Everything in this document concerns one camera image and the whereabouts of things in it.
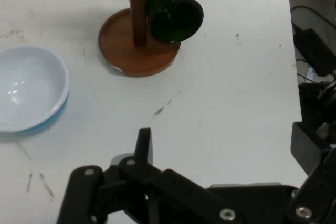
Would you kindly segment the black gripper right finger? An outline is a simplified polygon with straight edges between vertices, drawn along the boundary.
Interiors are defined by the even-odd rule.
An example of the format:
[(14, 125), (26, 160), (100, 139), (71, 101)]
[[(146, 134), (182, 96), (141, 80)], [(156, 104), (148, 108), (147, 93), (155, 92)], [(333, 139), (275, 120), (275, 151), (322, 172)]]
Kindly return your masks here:
[(286, 218), (290, 223), (335, 223), (335, 148), (295, 122), (290, 150), (308, 177), (289, 203)]

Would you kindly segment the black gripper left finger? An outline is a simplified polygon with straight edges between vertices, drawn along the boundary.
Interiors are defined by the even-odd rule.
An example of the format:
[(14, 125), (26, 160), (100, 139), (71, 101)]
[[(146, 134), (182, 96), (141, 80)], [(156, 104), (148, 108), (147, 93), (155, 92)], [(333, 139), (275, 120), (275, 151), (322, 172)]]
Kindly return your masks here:
[(150, 164), (152, 134), (138, 132), (134, 153), (117, 165), (75, 169), (68, 180), (58, 223), (106, 223), (124, 211), (136, 223), (242, 223), (228, 201), (173, 170)]

